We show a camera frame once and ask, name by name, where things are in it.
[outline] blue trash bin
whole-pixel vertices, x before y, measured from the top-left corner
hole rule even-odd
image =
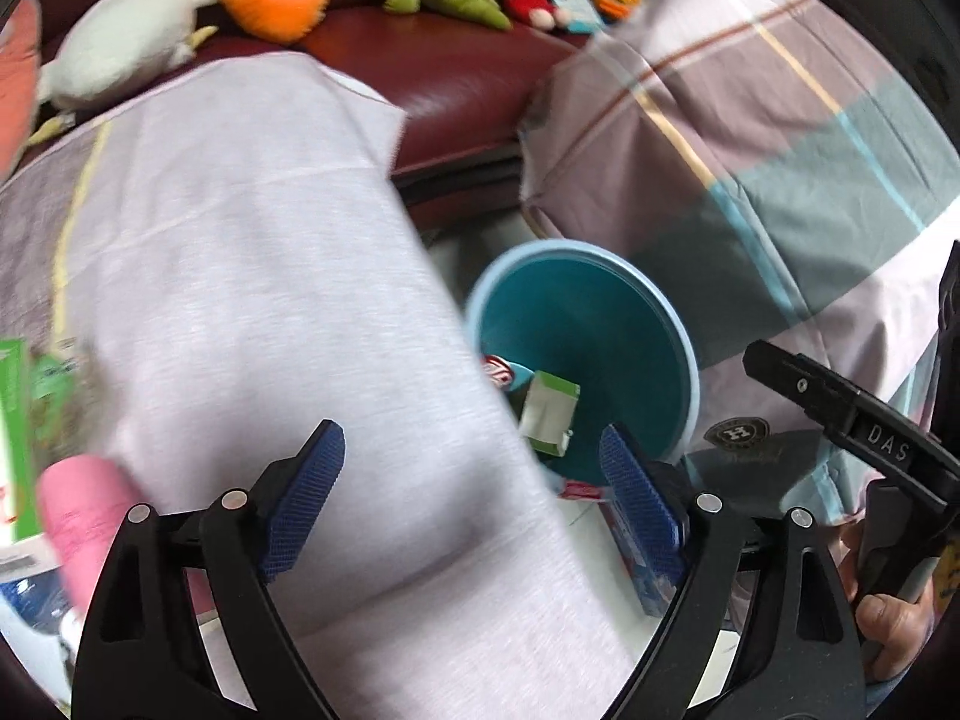
[[[582,242],[530,242],[488,267],[466,315],[479,354],[580,385],[568,451],[542,458],[558,494],[608,497],[597,447],[611,422],[650,457],[685,452],[700,408],[693,348],[673,307],[630,263]]]

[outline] white goose plush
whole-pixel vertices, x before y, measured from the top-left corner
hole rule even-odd
[[[189,62],[216,28],[196,30],[198,7],[217,0],[99,0],[43,66],[37,99],[61,111],[30,138],[42,143]]]

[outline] yellow stripe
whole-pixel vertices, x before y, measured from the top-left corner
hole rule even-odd
[[[829,109],[834,116],[838,116],[843,111],[843,108],[841,108],[840,103],[837,103],[837,101],[832,98],[830,93],[824,89],[823,86],[821,86],[820,81],[815,79],[810,74],[810,71],[800,64],[800,61],[797,59],[797,57],[792,55],[792,53],[789,52],[789,49],[783,43],[779,42],[779,40],[774,37],[773,33],[771,33],[769,29],[765,28],[762,23],[755,22],[754,27],[757,30],[757,34],[767,42],[771,49],[773,49],[784,59],[784,62],[790,66],[794,73],[798,74],[798,76],[803,79],[803,83],[810,87],[810,90],[813,91],[813,94],[820,98],[822,103],[827,106],[827,109]]]
[[[62,341],[66,333],[66,285],[69,280],[66,269],[67,247],[70,245],[70,236],[73,234],[74,225],[77,223],[77,214],[83,207],[83,201],[90,189],[90,179],[93,179],[93,172],[96,170],[97,163],[100,160],[100,154],[104,150],[104,145],[109,137],[111,122],[104,122],[97,130],[97,137],[93,141],[93,148],[90,149],[90,156],[86,158],[86,164],[80,171],[80,178],[77,180],[77,186],[74,187],[73,197],[70,200],[70,207],[67,209],[64,228],[61,229],[59,239],[56,240],[56,251],[54,252],[54,272],[53,272],[53,341],[54,344]]]
[[[683,157],[683,160],[688,164],[690,170],[693,170],[693,175],[696,175],[704,185],[704,189],[712,187],[714,183],[716,183],[716,176],[714,176],[710,168],[707,167],[707,163],[694,151],[693,146],[690,146],[690,143],[683,137],[680,130],[674,127],[670,119],[664,116],[664,113],[658,108],[658,105],[654,103],[650,95],[637,86],[637,90],[634,92],[634,98],[640,104],[643,112],[650,117],[650,121],[656,124],[656,127],[664,134],[664,137],[672,143],[673,148],[680,153],[680,156]]]

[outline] maroon leather couch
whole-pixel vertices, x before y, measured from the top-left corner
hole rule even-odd
[[[97,0],[40,1],[48,59]],[[198,20],[220,31],[194,66],[280,49],[243,33],[219,5]],[[428,229],[517,204],[517,123],[538,81],[583,42],[519,24],[498,32],[435,13],[391,16],[380,0],[331,0],[296,48],[407,112],[394,181],[415,223]]]

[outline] green box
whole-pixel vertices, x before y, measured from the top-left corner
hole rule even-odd
[[[0,338],[0,581],[56,568],[40,526],[31,459],[30,349]]]

